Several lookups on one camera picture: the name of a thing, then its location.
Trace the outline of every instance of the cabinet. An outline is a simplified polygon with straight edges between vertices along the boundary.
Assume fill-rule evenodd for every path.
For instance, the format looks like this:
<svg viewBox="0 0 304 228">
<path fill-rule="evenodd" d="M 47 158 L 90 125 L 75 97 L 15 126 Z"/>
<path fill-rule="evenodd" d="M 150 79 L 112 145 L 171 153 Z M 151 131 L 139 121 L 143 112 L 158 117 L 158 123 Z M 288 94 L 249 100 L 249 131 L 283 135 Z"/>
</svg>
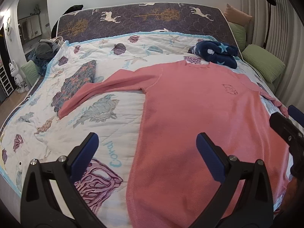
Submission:
<svg viewBox="0 0 304 228">
<path fill-rule="evenodd" d="M 32 15 L 18 20 L 18 26 L 22 44 L 41 35 L 38 15 Z"/>
</svg>

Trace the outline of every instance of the navy star blanket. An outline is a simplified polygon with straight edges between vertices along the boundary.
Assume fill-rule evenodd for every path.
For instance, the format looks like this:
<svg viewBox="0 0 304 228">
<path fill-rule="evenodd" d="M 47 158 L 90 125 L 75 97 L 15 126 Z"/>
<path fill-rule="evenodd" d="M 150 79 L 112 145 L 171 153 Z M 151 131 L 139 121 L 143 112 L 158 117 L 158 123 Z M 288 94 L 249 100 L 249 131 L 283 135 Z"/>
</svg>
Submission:
<svg viewBox="0 0 304 228">
<path fill-rule="evenodd" d="M 238 55 L 238 48 L 218 41 L 200 41 L 191 47 L 191 52 L 205 61 L 225 65 L 236 69 L 238 67 L 234 56 Z"/>
</svg>

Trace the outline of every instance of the wooden floor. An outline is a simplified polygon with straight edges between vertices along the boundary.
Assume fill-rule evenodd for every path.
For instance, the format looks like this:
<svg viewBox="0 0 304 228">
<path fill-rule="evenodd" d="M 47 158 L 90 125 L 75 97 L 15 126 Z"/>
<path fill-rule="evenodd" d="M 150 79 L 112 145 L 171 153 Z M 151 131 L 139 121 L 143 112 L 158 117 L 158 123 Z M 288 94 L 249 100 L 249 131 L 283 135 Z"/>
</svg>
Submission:
<svg viewBox="0 0 304 228">
<path fill-rule="evenodd" d="M 0 128 L 5 122 L 5 119 L 13 111 L 13 109 L 19 105 L 27 95 L 27 92 L 18 93 L 16 90 L 4 100 L 3 103 L 0 103 Z"/>
</svg>

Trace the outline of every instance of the floor lamp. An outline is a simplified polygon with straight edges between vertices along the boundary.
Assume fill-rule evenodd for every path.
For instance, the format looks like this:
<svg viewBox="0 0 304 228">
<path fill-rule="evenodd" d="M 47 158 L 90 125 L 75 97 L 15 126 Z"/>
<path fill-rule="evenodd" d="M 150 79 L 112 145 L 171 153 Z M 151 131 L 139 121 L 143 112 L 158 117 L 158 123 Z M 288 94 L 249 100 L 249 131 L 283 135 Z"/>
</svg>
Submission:
<svg viewBox="0 0 304 228">
<path fill-rule="evenodd" d="M 268 13 L 268 29 L 267 29 L 267 34 L 266 34 L 266 38 L 265 38 L 265 42 L 263 44 L 263 48 L 265 49 L 266 48 L 266 45 L 267 45 L 267 41 L 268 41 L 268 35 L 269 35 L 269 28 L 270 28 L 270 18 L 271 18 L 271 5 L 272 6 L 276 6 L 277 5 L 277 2 L 276 0 L 266 0 L 268 2 L 268 10 L 269 10 L 269 13 Z"/>
</svg>

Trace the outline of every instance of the metal screw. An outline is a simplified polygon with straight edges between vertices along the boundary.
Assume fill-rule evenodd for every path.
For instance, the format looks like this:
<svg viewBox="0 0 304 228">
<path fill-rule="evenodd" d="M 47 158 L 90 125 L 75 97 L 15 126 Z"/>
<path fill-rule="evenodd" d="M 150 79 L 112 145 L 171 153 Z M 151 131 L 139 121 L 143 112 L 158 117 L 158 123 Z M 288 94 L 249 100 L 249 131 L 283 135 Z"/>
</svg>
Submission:
<svg viewBox="0 0 304 228">
<path fill-rule="evenodd" d="M 59 162 L 64 162 L 64 161 L 66 161 L 66 159 L 67 159 L 67 157 L 64 156 L 64 155 L 62 155 L 62 156 L 60 156 L 60 157 L 58 158 L 58 161 L 59 161 Z"/>
<path fill-rule="evenodd" d="M 37 164 L 37 162 L 38 162 L 37 159 L 32 159 L 31 162 L 30 162 L 30 164 L 31 164 L 31 165 L 35 165 L 35 164 Z"/>
<path fill-rule="evenodd" d="M 238 160 L 238 158 L 237 158 L 237 156 L 229 155 L 229 160 L 235 162 Z"/>
<path fill-rule="evenodd" d="M 258 163 L 259 165 L 263 165 L 263 164 L 264 164 L 263 160 L 261 160 L 261 159 L 258 159 L 258 160 L 257 160 L 257 163 Z"/>
</svg>

